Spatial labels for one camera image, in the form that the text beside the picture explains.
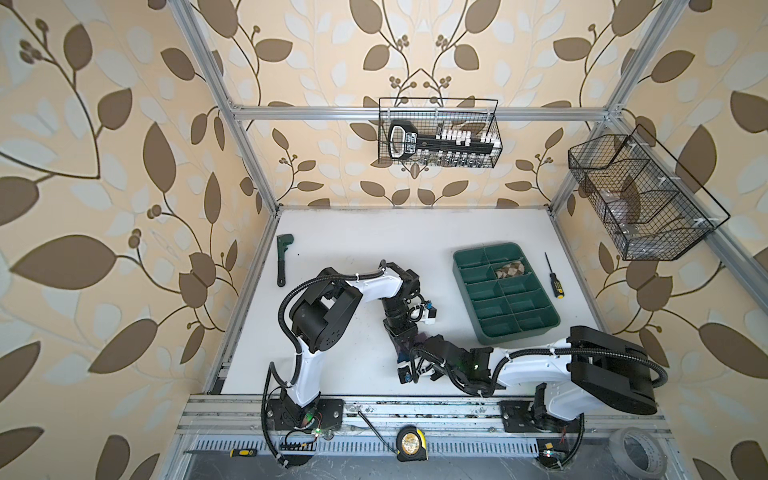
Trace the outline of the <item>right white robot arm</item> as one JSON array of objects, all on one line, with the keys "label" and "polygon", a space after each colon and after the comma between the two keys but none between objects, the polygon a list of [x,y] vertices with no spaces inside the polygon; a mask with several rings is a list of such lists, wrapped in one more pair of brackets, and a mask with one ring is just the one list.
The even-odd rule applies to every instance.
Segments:
[{"label": "right white robot arm", "polygon": [[533,398],[512,414],[522,428],[562,431],[603,406],[641,416],[658,411],[656,389],[669,378],[646,350],[587,326],[546,346],[465,349],[441,335],[416,334],[395,342],[401,383],[423,376],[447,379],[470,397],[491,398],[517,384],[533,384]]}]

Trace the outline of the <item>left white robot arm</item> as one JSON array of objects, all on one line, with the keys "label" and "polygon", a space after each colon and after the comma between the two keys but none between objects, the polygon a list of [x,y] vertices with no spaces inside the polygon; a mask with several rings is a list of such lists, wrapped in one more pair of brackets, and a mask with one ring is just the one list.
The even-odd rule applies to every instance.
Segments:
[{"label": "left white robot arm", "polygon": [[293,346],[294,364],[287,379],[269,364],[262,392],[264,430],[324,431],[341,424],[343,402],[321,398],[325,354],[341,340],[358,307],[371,301],[382,304],[383,325],[400,361],[424,338],[419,325],[437,318],[437,308],[421,293],[419,276],[386,260],[372,273],[325,268],[281,301],[278,326]]}]

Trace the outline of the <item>green plastic organizer tray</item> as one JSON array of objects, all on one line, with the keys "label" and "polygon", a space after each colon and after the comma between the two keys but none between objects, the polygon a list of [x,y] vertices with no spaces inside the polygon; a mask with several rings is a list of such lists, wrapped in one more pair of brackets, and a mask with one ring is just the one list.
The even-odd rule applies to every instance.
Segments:
[{"label": "green plastic organizer tray", "polygon": [[[498,345],[548,333],[561,318],[522,248],[514,242],[457,250],[453,273],[477,340]],[[497,279],[494,269],[519,260],[527,272]]]}]

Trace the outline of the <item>beige argyle sock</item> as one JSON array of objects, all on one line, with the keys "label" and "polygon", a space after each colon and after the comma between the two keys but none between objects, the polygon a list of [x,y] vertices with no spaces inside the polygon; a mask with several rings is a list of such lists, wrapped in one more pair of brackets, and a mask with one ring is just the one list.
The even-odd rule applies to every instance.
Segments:
[{"label": "beige argyle sock", "polygon": [[497,279],[514,278],[522,276],[527,272],[523,262],[516,260],[511,261],[494,269],[494,274]]}]

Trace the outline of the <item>purple sock yellow cuff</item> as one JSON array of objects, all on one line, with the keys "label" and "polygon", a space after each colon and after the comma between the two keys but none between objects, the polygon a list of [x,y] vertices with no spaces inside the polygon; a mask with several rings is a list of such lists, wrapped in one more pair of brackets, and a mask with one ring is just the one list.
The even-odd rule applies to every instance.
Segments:
[{"label": "purple sock yellow cuff", "polygon": [[393,345],[397,354],[397,362],[402,363],[409,360],[410,350],[416,346],[422,345],[428,338],[424,332],[412,336],[397,336],[392,338]]}]

